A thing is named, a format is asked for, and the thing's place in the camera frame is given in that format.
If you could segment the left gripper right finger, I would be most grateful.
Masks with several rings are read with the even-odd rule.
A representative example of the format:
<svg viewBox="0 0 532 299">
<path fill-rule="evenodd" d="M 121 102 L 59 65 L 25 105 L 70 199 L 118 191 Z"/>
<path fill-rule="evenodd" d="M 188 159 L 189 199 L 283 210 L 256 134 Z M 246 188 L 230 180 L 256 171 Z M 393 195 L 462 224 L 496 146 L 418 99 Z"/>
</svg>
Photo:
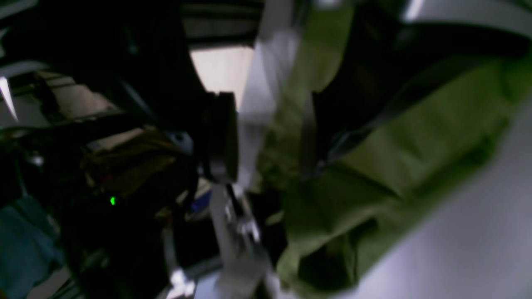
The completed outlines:
<svg viewBox="0 0 532 299">
<path fill-rule="evenodd" d="M 303 114 L 301 177 L 321 175 L 451 79 L 531 48 L 530 0 L 359 0 L 338 71 Z"/>
</svg>

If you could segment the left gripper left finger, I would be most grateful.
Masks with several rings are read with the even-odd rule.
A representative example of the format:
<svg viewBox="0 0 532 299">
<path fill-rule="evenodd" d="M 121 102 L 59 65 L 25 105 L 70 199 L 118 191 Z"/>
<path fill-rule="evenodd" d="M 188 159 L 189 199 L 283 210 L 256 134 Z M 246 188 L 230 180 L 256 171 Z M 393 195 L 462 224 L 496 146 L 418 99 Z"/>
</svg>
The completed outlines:
<svg viewBox="0 0 532 299">
<path fill-rule="evenodd" d="M 234 94 L 203 86 L 180 0 L 2 0 L 1 76 L 44 69 L 108 92 L 187 149 L 203 177 L 236 181 Z"/>
</svg>

